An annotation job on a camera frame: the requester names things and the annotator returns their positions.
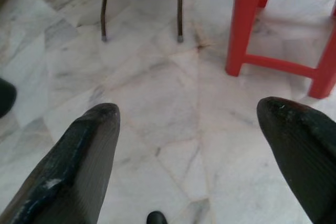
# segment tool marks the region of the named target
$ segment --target person's foot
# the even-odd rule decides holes
[[[147,217],[147,224],[168,224],[163,213],[159,211],[151,212]]]
[[[0,118],[13,107],[16,99],[16,89],[9,82],[0,78]]]

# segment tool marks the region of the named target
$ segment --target stool leg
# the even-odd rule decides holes
[[[105,24],[105,12],[106,12],[107,0],[102,0],[101,12],[100,12],[100,27],[101,27],[101,40],[106,42],[106,24]]]
[[[249,41],[259,0],[235,0],[233,11],[226,72],[238,76]]]
[[[268,0],[259,0],[258,7],[265,8]]]
[[[309,96],[326,98],[336,84],[336,28],[334,28],[329,42],[316,69]]]
[[[334,4],[334,8],[332,9],[332,16],[336,17],[336,2]]]
[[[177,0],[177,41],[183,42],[183,0]]]

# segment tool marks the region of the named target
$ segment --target white marble tile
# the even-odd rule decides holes
[[[4,0],[0,12],[0,62],[7,64],[61,16],[41,0]]]
[[[151,31],[153,36],[167,26],[172,18],[176,18],[176,6],[177,0],[136,0],[126,12],[127,15],[131,15],[128,23],[133,28],[141,29],[143,36],[148,31]]]
[[[252,33],[247,47],[247,53],[252,55],[261,55],[269,58],[286,60],[286,48],[284,41],[273,33],[260,26],[255,26],[256,30]]]
[[[328,35],[326,33],[319,39],[285,40],[283,43],[286,60],[316,68],[328,41]],[[289,80],[293,99],[300,101],[307,97],[312,83],[311,79],[292,74]]]
[[[149,72],[155,65],[166,62],[167,59],[151,42],[152,40],[141,46],[134,56],[124,59],[124,62],[114,72],[111,71],[111,75],[105,79],[104,84],[109,88],[121,87]]]
[[[29,173],[52,148],[53,142],[43,121],[35,120],[7,136],[0,143],[0,211],[13,198]]]
[[[269,0],[259,18],[283,39],[319,38],[332,28],[329,1]]]
[[[256,107],[260,99],[291,98],[286,73],[247,65],[239,77],[232,77],[224,71],[224,58],[212,50],[204,51],[199,60],[201,130],[259,127]]]
[[[147,215],[158,209],[173,219],[188,199],[155,156],[144,148],[139,136],[130,131],[125,129],[125,135],[119,139],[121,146],[117,146],[117,160],[98,223],[145,222]]]
[[[167,17],[156,12],[157,10],[160,10],[159,6],[152,8],[150,0],[139,0],[137,6],[126,8],[107,23],[108,41],[100,45],[99,52],[106,66],[113,70],[129,57],[137,54],[140,48],[169,22],[171,11],[168,12]]]
[[[190,203],[187,208],[177,217],[173,224],[211,224],[211,211],[208,199],[202,199]]]
[[[77,36],[77,30],[65,19],[61,19],[45,30],[46,51],[56,49]]]
[[[306,214],[261,130],[208,131],[202,142],[217,223],[300,223]]]
[[[94,88],[107,76],[107,68],[99,58],[99,43],[96,33],[92,32],[45,55],[52,108]]]
[[[198,50],[192,49],[180,54],[169,56],[178,67],[190,78],[197,81],[198,77]]]
[[[115,92],[118,105],[152,146],[192,139],[197,113],[178,76],[181,70],[164,62]]]
[[[74,6],[66,6],[61,10],[68,19],[77,27],[96,25],[100,29],[100,10],[102,0],[76,1]],[[132,0],[107,0],[105,21],[117,17],[126,9]]]
[[[321,100],[314,99],[307,96],[310,84],[310,79],[292,76],[291,85],[292,92],[294,94],[293,100],[311,106],[312,108],[323,112],[332,120],[336,121],[336,108],[334,107],[336,102],[336,89],[333,89],[327,98]]]
[[[211,44],[220,43],[230,26],[233,0],[197,0],[193,20]]]
[[[0,119],[0,142],[2,142],[5,137],[13,134],[18,129],[19,124],[15,118],[14,113],[10,111]]]
[[[169,144],[157,149],[156,156],[191,200],[208,196],[201,146],[197,140]]]
[[[254,37],[257,38],[278,38],[282,39],[276,31],[272,30],[270,27],[265,24],[265,22],[260,19],[259,16],[256,17],[254,25],[252,27],[251,35],[250,35],[250,40]]]
[[[105,102],[115,103],[113,93],[108,92],[104,86],[96,86],[49,110],[43,118],[52,139],[57,142],[76,118],[91,107]]]
[[[20,124],[39,118],[48,108],[48,72],[41,35],[18,53],[4,68],[3,77],[17,89],[13,107]]]
[[[183,43],[177,42],[177,20],[171,22],[154,36],[154,43],[166,55],[170,56],[183,53],[197,47],[195,24],[191,18],[184,14],[183,19]]]

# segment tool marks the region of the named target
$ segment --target metal chair leg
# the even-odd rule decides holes
[[[102,0],[101,13],[100,13],[100,26],[101,26],[101,40],[106,42],[106,24],[105,24],[105,12],[106,12],[107,0]]]
[[[177,41],[183,42],[183,0],[177,0]]]

